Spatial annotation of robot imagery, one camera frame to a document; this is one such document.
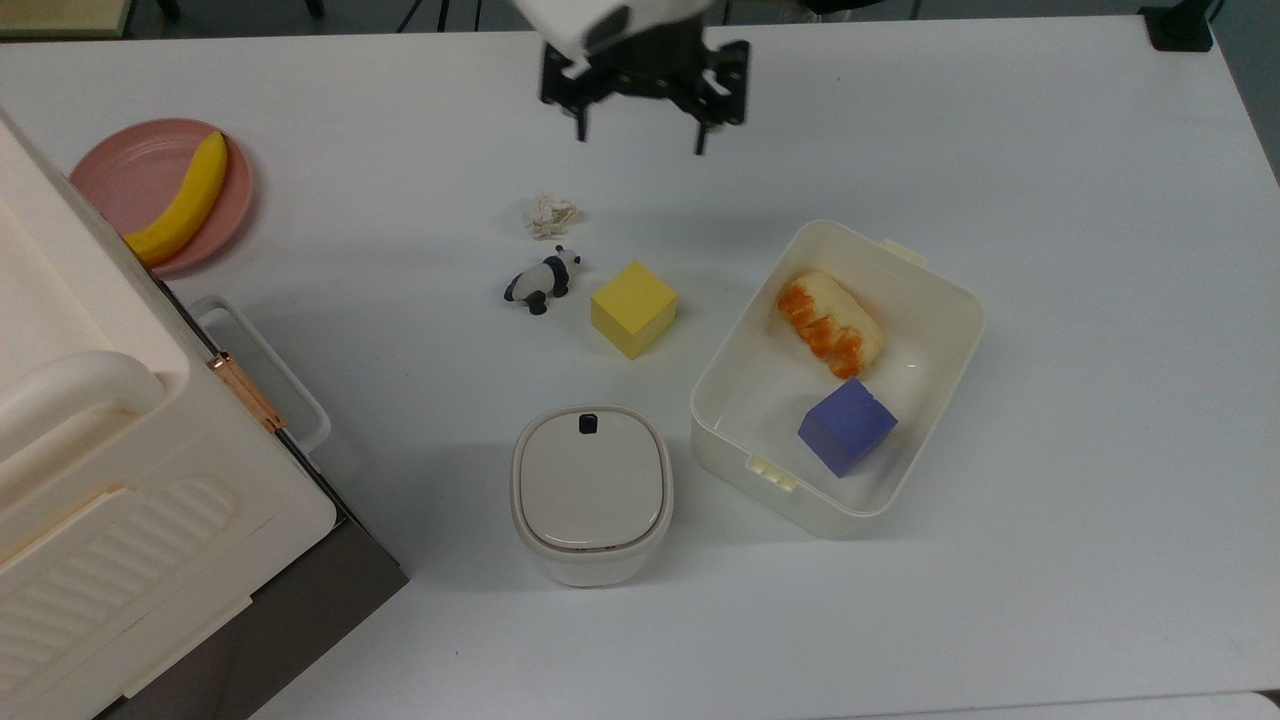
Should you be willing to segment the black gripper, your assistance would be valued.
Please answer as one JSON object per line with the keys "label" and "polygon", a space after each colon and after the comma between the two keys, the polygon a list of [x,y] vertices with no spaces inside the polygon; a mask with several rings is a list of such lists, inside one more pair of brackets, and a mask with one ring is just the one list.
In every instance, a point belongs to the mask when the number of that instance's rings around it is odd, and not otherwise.
{"label": "black gripper", "polygon": [[607,44],[589,53],[588,69],[577,77],[567,73],[575,61],[544,44],[539,99],[566,111],[585,143],[589,94],[595,101],[609,92],[671,100],[686,95],[694,101],[695,154],[701,156],[713,129],[745,123],[751,58],[746,40],[707,47],[704,28],[703,20],[681,20]]}

